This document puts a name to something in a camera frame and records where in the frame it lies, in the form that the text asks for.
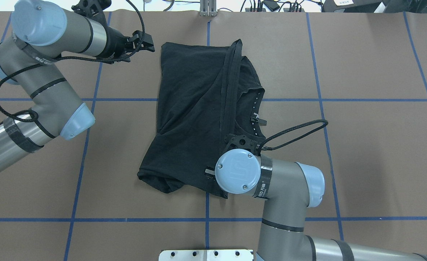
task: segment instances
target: gray robot arm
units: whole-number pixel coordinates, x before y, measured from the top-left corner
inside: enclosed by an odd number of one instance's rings
[[[109,5],[109,0],[82,0],[73,7],[75,12],[70,12],[41,0],[16,3],[14,34],[0,43],[0,79],[36,66],[7,80],[20,84],[35,105],[28,113],[9,116],[0,125],[0,171],[55,137],[69,140],[94,124],[91,111],[54,65],[66,59],[60,57],[63,51],[107,63],[129,61],[126,53],[138,51],[135,42],[139,49],[154,51],[150,35],[136,31],[133,37],[125,37],[107,26],[102,9]]]
[[[306,209],[318,206],[324,194],[324,177],[316,167],[235,149],[220,157],[215,178],[227,192],[266,199],[258,261],[427,260],[420,254],[305,236]]]

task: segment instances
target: black cloth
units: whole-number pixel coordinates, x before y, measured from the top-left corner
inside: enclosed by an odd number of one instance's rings
[[[258,114],[265,90],[242,42],[229,47],[162,45],[157,134],[138,177],[170,193],[191,185],[228,198],[205,169],[215,167],[228,134],[265,137],[250,117]]]

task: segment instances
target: black box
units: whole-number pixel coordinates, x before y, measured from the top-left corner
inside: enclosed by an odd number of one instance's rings
[[[346,5],[337,5],[336,2],[346,3]],[[326,0],[322,11],[325,13],[373,13],[381,2],[382,0]]]

